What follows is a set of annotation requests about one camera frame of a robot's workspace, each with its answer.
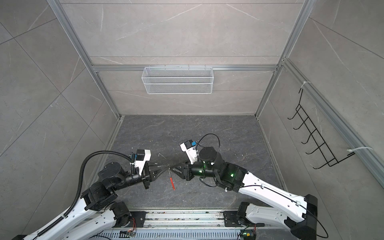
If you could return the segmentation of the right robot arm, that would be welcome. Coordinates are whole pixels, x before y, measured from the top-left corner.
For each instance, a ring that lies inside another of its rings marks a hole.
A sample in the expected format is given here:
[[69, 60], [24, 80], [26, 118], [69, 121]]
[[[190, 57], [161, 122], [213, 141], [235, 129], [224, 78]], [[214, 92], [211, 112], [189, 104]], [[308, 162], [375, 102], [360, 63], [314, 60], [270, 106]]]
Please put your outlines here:
[[241, 203], [236, 215], [240, 224], [279, 226], [289, 229], [300, 240], [317, 239], [318, 199], [315, 196], [303, 197], [281, 190], [248, 170], [225, 162], [213, 147], [200, 151], [191, 147], [185, 152], [189, 160], [171, 166], [171, 171], [181, 179], [213, 178], [215, 185], [225, 191], [247, 195], [267, 204], [267, 207], [261, 207]]

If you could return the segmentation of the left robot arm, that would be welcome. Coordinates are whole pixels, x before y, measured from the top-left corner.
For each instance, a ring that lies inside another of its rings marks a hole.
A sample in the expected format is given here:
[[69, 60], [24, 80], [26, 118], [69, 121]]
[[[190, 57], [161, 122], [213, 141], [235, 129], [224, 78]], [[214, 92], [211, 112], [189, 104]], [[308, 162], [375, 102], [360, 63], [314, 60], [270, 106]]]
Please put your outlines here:
[[99, 179], [85, 191], [78, 189], [68, 209], [48, 224], [29, 235], [17, 235], [16, 240], [85, 240], [112, 227], [124, 227], [132, 218], [124, 202], [116, 202], [117, 191], [151, 182], [168, 169], [166, 165], [145, 162], [133, 171], [112, 162], [99, 173]]

